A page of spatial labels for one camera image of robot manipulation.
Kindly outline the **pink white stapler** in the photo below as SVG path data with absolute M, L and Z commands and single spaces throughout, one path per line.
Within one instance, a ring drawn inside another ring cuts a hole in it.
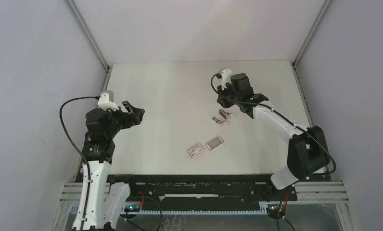
M 215 116 L 211 118 L 212 121 L 218 126 L 218 127 L 223 127 L 225 125 L 227 125 L 227 122 L 225 120 L 220 120 L 218 118 L 216 118 Z

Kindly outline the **red white staple box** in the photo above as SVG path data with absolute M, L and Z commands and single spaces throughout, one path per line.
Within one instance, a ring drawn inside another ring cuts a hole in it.
M 195 158 L 204 152 L 204 148 L 201 144 L 197 144 L 188 150 L 190 158 Z

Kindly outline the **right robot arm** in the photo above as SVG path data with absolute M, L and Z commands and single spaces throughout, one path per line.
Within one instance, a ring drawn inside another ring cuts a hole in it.
M 327 174 L 336 171 L 336 162 L 328 151 L 322 128 L 307 127 L 290 119 L 268 97 L 254 92 L 245 73 L 234 74 L 229 69 L 223 69 L 214 74 L 211 81 L 215 78 L 221 80 L 221 84 L 210 85 L 222 108 L 238 106 L 251 119 L 270 127 L 288 145 L 285 166 L 271 175 L 265 188 L 269 199 L 279 200 L 285 188 L 312 175 L 321 175 L 318 170 L 329 164 L 332 164 L 332 169 Z

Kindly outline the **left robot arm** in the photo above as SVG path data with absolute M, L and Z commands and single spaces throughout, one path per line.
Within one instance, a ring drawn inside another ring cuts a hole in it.
M 120 107 L 96 108 L 86 114 L 87 133 L 82 154 L 83 186 L 74 231 L 114 231 L 125 200 L 137 197 L 136 185 L 126 183 L 112 184 L 106 194 L 107 178 L 112 166 L 115 150 L 114 137 L 123 129 L 131 128 L 142 122 L 144 109 L 136 108 L 123 101 L 126 109 Z

